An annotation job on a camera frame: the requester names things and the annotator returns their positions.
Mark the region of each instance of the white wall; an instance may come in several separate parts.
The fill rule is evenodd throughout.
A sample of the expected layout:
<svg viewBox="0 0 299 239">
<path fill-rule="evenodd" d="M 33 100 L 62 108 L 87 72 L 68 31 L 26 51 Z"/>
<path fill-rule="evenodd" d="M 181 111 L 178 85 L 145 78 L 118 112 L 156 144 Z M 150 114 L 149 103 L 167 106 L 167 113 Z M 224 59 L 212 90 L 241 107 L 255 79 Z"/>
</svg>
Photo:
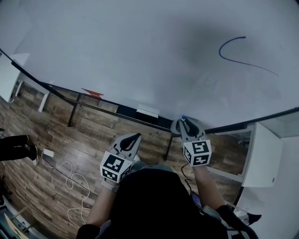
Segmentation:
<svg viewBox="0 0 299 239">
<path fill-rule="evenodd" d="M 272 188 L 244 188 L 238 206 L 262 214 L 252 228 L 261 239 L 293 239 L 299 231 L 299 137 L 284 142 Z"/>
<path fill-rule="evenodd" d="M 0 4 L 0 47 L 30 53 L 25 69 L 41 81 L 212 127 L 298 106 L 298 26 L 295 0 Z M 223 55 L 279 77 L 220 58 L 239 36 Z"/>
<path fill-rule="evenodd" d="M 299 112 L 260 122 L 279 138 L 299 136 Z"/>
</svg>

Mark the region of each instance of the power adapter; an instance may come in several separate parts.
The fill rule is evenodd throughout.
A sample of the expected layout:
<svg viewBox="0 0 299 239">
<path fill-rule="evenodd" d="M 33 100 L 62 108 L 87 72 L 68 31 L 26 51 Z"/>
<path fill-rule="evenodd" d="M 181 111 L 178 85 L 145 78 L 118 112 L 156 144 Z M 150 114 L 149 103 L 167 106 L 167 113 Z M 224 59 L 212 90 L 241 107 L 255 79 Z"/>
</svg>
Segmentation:
<svg viewBox="0 0 299 239">
<path fill-rule="evenodd" d="M 53 158 L 54 155 L 55 155 L 54 151 L 49 150 L 49 149 L 46 149 L 46 148 L 43 149 L 43 154 L 44 154 L 44 155 L 47 155 L 47 156 L 50 156 L 50 157 L 52 157 L 52 158 Z"/>
</svg>

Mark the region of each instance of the shoe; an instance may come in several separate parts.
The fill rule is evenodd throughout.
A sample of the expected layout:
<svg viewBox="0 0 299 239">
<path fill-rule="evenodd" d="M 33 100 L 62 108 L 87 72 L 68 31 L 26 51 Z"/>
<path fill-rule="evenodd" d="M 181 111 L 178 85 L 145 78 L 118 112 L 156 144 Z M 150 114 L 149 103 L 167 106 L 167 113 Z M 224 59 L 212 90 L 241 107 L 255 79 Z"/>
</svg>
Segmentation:
<svg viewBox="0 0 299 239">
<path fill-rule="evenodd" d="M 4 137 L 5 130 L 0 128 L 0 139 Z"/>
<path fill-rule="evenodd" d="M 36 166 L 38 164 L 38 155 L 37 155 L 37 147 L 35 145 L 32 145 L 29 150 L 34 153 L 34 156 L 32 157 L 29 157 L 32 162 L 33 162 L 33 165 Z"/>
<path fill-rule="evenodd" d="M 135 162 L 138 162 L 138 161 L 140 161 L 140 158 L 139 158 L 139 156 L 138 156 L 138 155 L 135 155 L 135 157 L 134 157 L 134 160 L 135 160 Z"/>
<path fill-rule="evenodd" d="M 29 143 L 29 135 L 27 134 L 26 137 L 27 137 L 27 143 L 26 143 L 26 145 L 28 145 L 28 143 Z"/>
</svg>

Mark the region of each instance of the black pants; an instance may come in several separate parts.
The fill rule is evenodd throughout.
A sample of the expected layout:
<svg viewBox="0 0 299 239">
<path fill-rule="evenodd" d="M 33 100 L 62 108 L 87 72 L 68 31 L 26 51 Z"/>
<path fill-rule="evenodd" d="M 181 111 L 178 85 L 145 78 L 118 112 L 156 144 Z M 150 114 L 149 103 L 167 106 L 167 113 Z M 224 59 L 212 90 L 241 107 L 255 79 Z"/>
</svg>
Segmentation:
<svg viewBox="0 0 299 239">
<path fill-rule="evenodd" d="M 0 139 L 0 161 L 34 158 L 35 154 L 25 148 L 27 136 L 11 136 Z"/>
</svg>

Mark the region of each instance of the wire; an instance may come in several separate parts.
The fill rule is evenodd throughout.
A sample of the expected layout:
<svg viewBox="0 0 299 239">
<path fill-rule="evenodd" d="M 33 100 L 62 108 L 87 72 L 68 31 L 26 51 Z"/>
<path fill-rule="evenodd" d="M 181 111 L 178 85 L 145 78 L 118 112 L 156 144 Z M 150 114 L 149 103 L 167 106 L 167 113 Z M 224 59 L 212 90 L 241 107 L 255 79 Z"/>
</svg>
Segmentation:
<svg viewBox="0 0 299 239">
<path fill-rule="evenodd" d="M 81 201 L 81 207 L 78 207 L 78 208 L 70 208 L 70 209 L 67 211 L 67 217 L 68 217 L 69 221 L 72 222 L 72 223 L 73 223 L 74 225 L 76 225 L 77 227 L 80 227 L 80 226 L 78 226 L 76 223 L 74 223 L 74 222 L 70 219 L 69 211 L 71 211 L 71 210 L 76 210 L 76 209 L 81 209 L 81 218 L 82 218 L 82 220 L 84 221 L 84 224 L 86 224 L 86 222 L 85 222 L 85 220 L 84 220 L 84 218 L 83 218 L 83 215 L 82 215 L 82 213 L 83 213 L 83 209 L 91 210 L 91 208 L 85 208 L 85 207 L 83 207 L 83 202 L 89 197 L 90 193 L 92 193 L 92 194 L 94 194 L 94 195 L 96 195 L 96 196 L 98 196 L 98 195 L 90 191 L 90 187 L 89 187 L 89 184 L 88 184 L 88 182 L 87 182 L 87 179 L 86 179 L 82 174 L 78 174 L 78 173 L 74 173 L 74 174 L 72 174 L 72 172 L 73 172 L 73 164 L 72 164 L 70 161 L 65 161 L 65 162 L 63 162 L 60 166 L 58 166 L 58 167 L 54 167 L 51 163 L 49 163 L 47 160 L 45 160 L 45 159 L 43 158 L 43 152 L 42 152 L 41 158 L 42 158 L 42 161 L 43 161 L 43 163 L 44 163 L 44 165 L 45 165 L 46 167 L 51 168 L 51 169 L 56 169 L 60 174 L 62 174 L 62 175 L 64 175 L 64 176 L 66 177 L 66 180 L 65 180 L 65 186 L 67 187 L 67 189 L 69 189 L 69 190 L 73 189 L 73 187 L 74 187 L 74 182 L 75 182 L 75 183 L 77 183 L 78 185 L 80 185 L 82 188 L 84 188 L 84 189 L 86 189 L 86 190 L 88 191 L 88 195 Z M 69 164 L 71 164 L 71 172 L 70 172 L 70 174 L 69 174 L 68 176 L 65 175 L 63 172 L 61 172 L 60 170 L 58 170 L 58 168 L 60 168 L 60 167 L 61 167 L 62 165 L 64 165 L 65 163 L 69 163 Z M 85 179 L 85 181 L 86 181 L 86 183 L 87 183 L 87 186 L 88 186 L 88 189 L 87 189 L 86 187 L 84 187 L 82 184 L 80 184 L 80 183 L 78 183 L 77 181 L 73 180 L 73 177 L 74 177 L 75 175 L 82 176 L 82 177 Z M 68 185 L 67 185 L 67 181 L 68 181 L 69 179 L 71 180 L 71 184 L 72 184 L 71 187 L 68 187 Z"/>
<path fill-rule="evenodd" d="M 77 227 L 80 227 L 80 226 L 78 226 L 76 223 L 74 223 L 71 219 L 70 219 L 70 215 L 69 215 L 69 211 L 71 211 L 71 210 L 75 210 L 75 209 L 81 209 L 81 218 L 82 218 L 82 220 L 84 221 L 84 224 L 86 224 L 86 222 L 85 222 L 85 220 L 84 220 L 84 218 L 83 218 L 83 215 L 82 215 L 82 213 L 83 213 L 83 209 L 89 209 L 89 210 L 91 210 L 91 208 L 86 208 L 86 207 L 83 207 L 83 202 L 89 197 L 89 195 L 90 195 L 90 187 L 89 187 L 89 184 L 88 184 L 88 182 L 87 182 L 87 180 L 86 180 L 86 178 L 82 175 L 82 174 L 72 174 L 72 172 L 73 172 L 73 164 L 70 162 L 70 161 L 65 161 L 65 162 L 63 162 L 62 164 L 60 164 L 60 166 L 58 166 L 58 167 L 53 167 L 52 165 L 51 166 L 48 166 L 46 163 L 45 163 L 45 161 L 44 161 L 44 159 L 43 159 L 43 152 L 42 152 L 42 160 L 43 160 L 43 163 L 44 163 L 44 165 L 46 166 L 46 167 L 48 167 L 48 168 L 51 168 L 51 169 L 59 169 L 62 165 L 64 165 L 65 163 L 69 163 L 70 165 L 71 165 L 71 172 L 70 172 L 70 174 L 67 176 L 67 178 L 66 178 L 66 180 L 65 180 L 65 186 L 67 187 L 67 189 L 73 189 L 73 187 L 74 187 L 74 180 L 73 180 L 73 177 L 75 176 L 75 175 L 79 175 L 79 176 L 81 176 L 81 177 L 83 177 L 84 179 L 85 179 L 85 181 L 86 181 L 86 183 L 87 183 L 87 186 L 88 186 L 88 189 L 86 189 L 86 190 L 88 190 L 88 195 L 82 200 L 82 202 L 81 202 L 81 207 L 78 207 L 78 208 L 70 208 L 68 211 L 67 211 L 67 217 L 68 217 L 68 219 L 69 219 L 69 221 L 70 222 L 72 222 L 74 225 L 76 225 Z M 71 187 L 69 188 L 68 186 L 67 186 L 67 181 L 68 181 L 68 179 L 71 179 L 72 181 L 71 181 Z"/>
<path fill-rule="evenodd" d="M 183 172 L 183 168 L 184 168 L 185 166 L 187 166 L 187 165 L 188 165 L 188 163 L 186 163 L 184 166 L 181 167 L 181 172 L 182 172 L 182 174 L 184 175 L 184 177 L 186 178 L 186 179 L 185 179 L 185 183 L 188 185 L 188 187 L 189 187 L 189 189 L 190 189 L 190 196 L 191 196 L 191 195 L 192 195 L 192 189 L 191 189 L 191 187 L 190 187 L 190 185 L 189 185 L 189 183 L 188 183 L 188 181 L 191 181 L 191 179 L 188 178 L 188 177 L 184 174 L 184 172 Z"/>
<path fill-rule="evenodd" d="M 222 50 L 222 48 L 223 48 L 226 44 L 228 44 L 229 42 L 232 42 L 232 41 L 234 41 L 234 40 L 237 40 L 237 39 L 244 39 L 244 38 L 246 38 L 246 37 L 245 37 L 245 36 L 240 36 L 240 37 L 236 37 L 236 38 L 231 39 L 231 40 L 227 41 L 226 43 L 224 43 L 224 44 L 220 47 L 220 49 L 219 49 L 219 55 L 220 55 L 223 59 L 225 59 L 225 60 L 228 60 L 228 61 L 231 61 L 231 62 L 240 63 L 240 64 L 244 64 L 244 65 L 254 66 L 254 67 L 257 67 L 257 68 L 266 70 L 266 71 L 268 71 L 268 72 L 271 72 L 272 74 L 274 74 L 274 75 L 276 75 L 277 77 L 279 77 L 278 74 L 276 74 L 275 72 L 273 72 L 273 71 L 271 71 L 271 70 L 268 70 L 268 69 L 266 69 L 266 68 L 264 68 L 264 67 L 260 67 L 260 66 L 257 66 L 257 65 L 249 64 L 249 63 L 244 63 L 244 62 L 239 62 L 239 61 L 231 60 L 231 59 L 228 59 L 228 58 L 224 57 L 224 56 L 221 54 L 221 50 Z"/>
</svg>

